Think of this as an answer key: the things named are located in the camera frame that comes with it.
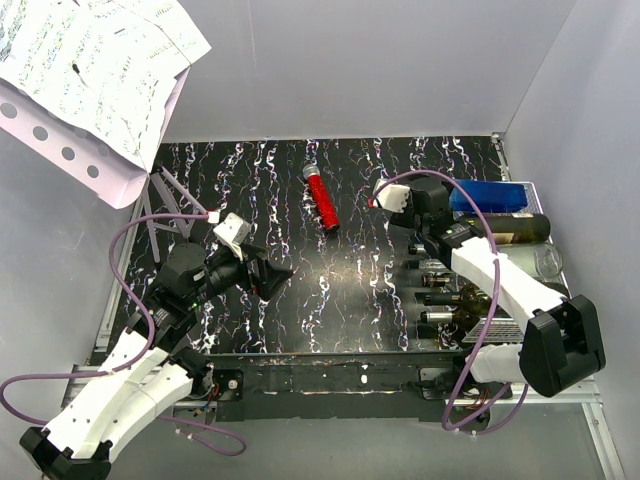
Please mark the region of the blue square glass bottle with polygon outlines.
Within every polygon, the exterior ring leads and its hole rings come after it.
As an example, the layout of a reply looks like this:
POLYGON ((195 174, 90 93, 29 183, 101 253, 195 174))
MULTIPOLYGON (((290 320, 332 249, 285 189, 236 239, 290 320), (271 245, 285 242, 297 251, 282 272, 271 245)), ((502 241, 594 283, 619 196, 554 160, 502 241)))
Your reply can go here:
POLYGON ((458 184, 482 213, 519 212, 528 205, 521 184, 476 180, 459 180, 458 184))

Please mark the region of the red glitter microphone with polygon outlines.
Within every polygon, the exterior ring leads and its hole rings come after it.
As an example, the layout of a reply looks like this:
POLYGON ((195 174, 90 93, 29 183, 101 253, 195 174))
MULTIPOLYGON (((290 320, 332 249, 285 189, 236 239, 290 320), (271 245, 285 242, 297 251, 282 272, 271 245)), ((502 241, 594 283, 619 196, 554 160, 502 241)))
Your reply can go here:
POLYGON ((333 233, 340 227, 340 222, 333 201, 321 177, 316 165, 307 164, 303 168, 303 177, 306 180, 316 208, 321 217, 326 233, 333 233))

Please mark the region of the clear glass bottle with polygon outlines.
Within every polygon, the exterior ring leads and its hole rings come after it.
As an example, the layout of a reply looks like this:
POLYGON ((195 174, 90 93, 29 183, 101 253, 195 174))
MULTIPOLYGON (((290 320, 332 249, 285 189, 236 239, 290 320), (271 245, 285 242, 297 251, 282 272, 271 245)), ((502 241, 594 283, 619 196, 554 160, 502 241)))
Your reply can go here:
MULTIPOLYGON (((563 270, 563 259, 559 250, 550 243, 498 245, 500 253, 539 280, 559 277, 563 270)), ((418 261, 418 267, 427 271, 448 271, 439 260, 428 257, 418 261)))

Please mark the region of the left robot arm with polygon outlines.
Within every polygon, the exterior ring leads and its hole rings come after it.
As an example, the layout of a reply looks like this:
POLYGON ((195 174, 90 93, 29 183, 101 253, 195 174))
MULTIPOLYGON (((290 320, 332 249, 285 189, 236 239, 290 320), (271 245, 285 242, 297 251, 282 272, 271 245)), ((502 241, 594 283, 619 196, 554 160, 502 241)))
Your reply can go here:
POLYGON ((212 257, 193 243, 175 247, 148 288, 150 315, 132 315, 92 379, 20 445, 49 479, 104 479, 122 450, 177 401, 205 398, 215 387, 208 358, 180 343, 207 301, 240 287, 270 300, 293 276, 274 266, 265 249, 247 245, 244 256, 219 247, 212 257))

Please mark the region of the dark green wine bottle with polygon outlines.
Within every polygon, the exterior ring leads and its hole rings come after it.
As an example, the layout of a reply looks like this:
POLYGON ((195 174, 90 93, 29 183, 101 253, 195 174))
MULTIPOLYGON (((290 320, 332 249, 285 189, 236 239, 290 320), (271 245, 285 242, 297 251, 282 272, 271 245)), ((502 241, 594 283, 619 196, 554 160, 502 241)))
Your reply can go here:
POLYGON ((551 234, 549 218, 539 213, 485 214, 497 245, 543 243, 551 234))

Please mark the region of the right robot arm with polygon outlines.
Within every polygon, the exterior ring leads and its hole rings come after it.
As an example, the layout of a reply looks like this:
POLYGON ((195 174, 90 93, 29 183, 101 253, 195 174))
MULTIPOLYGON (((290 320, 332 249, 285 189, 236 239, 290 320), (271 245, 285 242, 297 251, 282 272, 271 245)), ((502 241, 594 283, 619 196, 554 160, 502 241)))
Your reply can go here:
POLYGON ((471 281, 519 326, 518 344, 476 348, 452 373, 454 389, 475 397, 490 382, 525 383, 553 397, 606 365, 595 305, 583 295, 568 298, 544 286, 497 250, 486 220, 472 225, 455 217, 451 190, 462 186, 430 170, 380 179, 372 205, 391 212, 393 224, 416 231, 426 251, 471 281))

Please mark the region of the dark wine bottle white label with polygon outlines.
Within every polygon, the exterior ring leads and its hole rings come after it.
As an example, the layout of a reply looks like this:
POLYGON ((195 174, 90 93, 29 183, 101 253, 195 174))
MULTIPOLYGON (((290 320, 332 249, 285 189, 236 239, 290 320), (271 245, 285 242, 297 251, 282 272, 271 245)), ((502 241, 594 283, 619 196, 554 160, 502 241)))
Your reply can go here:
POLYGON ((480 309, 488 309, 490 303, 489 296, 471 284, 457 292, 428 293, 423 300, 423 304, 427 306, 464 306, 480 309))

